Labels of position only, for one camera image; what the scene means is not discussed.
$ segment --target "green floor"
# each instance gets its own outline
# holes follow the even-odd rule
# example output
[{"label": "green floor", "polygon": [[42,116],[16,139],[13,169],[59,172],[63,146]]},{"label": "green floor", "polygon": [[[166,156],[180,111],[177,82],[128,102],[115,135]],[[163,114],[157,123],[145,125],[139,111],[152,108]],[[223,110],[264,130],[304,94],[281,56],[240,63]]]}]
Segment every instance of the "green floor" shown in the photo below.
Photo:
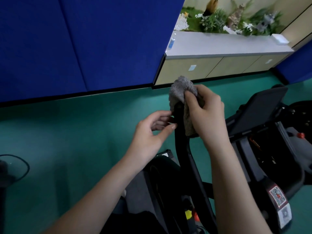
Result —
[{"label": "green floor", "polygon": [[[271,74],[206,82],[225,104],[226,117],[252,94],[279,83]],[[5,233],[38,233],[75,204],[123,156],[136,124],[155,110],[168,110],[169,89],[150,88],[0,109],[0,154],[29,162],[27,177],[7,190]],[[289,86],[287,104],[312,100],[312,80]],[[200,139],[191,148],[204,181],[210,160]],[[162,150],[175,153],[174,136]],[[12,173],[21,174],[15,160]],[[312,233],[312,187],[290,201],[293,225],[287,233]]]}]

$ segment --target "yellow part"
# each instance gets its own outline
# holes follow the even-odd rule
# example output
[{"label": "yellow part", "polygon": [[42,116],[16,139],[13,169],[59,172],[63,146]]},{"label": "yellow part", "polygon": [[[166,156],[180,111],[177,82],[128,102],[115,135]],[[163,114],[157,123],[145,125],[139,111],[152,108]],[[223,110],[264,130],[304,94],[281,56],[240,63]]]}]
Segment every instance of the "yellow part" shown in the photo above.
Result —
[{"label": "yellow part", "polygon": [[186,216],[186,219],[189,220],[192,217],[192,211],[190,210],[185,211],[185,216]]}]

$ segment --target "gray towel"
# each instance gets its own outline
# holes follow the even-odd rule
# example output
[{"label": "gray towel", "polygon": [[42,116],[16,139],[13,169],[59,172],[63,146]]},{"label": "gray towel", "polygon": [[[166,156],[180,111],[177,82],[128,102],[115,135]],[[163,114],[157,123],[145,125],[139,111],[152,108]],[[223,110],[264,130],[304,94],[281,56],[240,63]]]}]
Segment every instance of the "gray towel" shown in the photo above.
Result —
[{"label": "gray towel", "polygon": [[203,98],[197,93],[197,89],[193,85],[193,83],[186,78],[185,76],[180,76],[175,82],[172,84],[170,91],[169,91],[169,105],[170,110],[174,111],[174,106],[177,102],[184,103],[184,127],[185,127],[185,135],[189,137],[197,137],[198,134],[196,133],[191,118],[190,118],[190,111],[186,101],[184,100],[184,92],[188,90],[193,93],[198,101],[199,106],[202,108],[205,105],[205,101]]}]

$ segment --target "hand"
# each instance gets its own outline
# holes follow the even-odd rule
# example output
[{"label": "hand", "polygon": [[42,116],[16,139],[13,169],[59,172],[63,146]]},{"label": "hand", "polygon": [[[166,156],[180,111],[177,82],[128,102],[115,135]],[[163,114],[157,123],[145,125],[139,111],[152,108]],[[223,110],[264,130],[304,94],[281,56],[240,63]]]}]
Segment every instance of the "hand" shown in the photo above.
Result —
[{"label": "hand", "polygon": [[[133,156],[143,169],[145,165],[153,159],[167,137],[176,129],[177,124],[173,122],[171,111],[156,111],[147,118],[140,121],[136,126],[132,143],[126,156]],[[160,130],[158,135],[153,135],[152,131]]]},{"label": "hand", "polygon": [[204,85],[196,85],[198,93],[203,97],[205,105],[198,105],[194,94],[185,92],[185,99],[190,109],[194,129],[208,148],[220,148],[229,142],[224,118],[224,103],[221,97]]}]

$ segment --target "qr code sticker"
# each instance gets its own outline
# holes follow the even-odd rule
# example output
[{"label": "qr code sticker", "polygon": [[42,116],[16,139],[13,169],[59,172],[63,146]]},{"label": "qr code sticker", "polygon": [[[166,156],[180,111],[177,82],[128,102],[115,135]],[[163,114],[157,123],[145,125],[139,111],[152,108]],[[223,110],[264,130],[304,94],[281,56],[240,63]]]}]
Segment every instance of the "qr code sticker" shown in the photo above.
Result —
[{"label": "qr code sticker", "polygon": [[280,220],[280,228],[282,229],[292,219],[291,206],[289,203],[285,205],[281,210],[278,211],[278,217]]},{"label": "qr code sticker", "polygon": [[287,202],[283,192],[279,189],[278,186],[273,187],[273,189],[271,189],[269,192],[276,201],[278,207],[281,207],[285,202]]}]

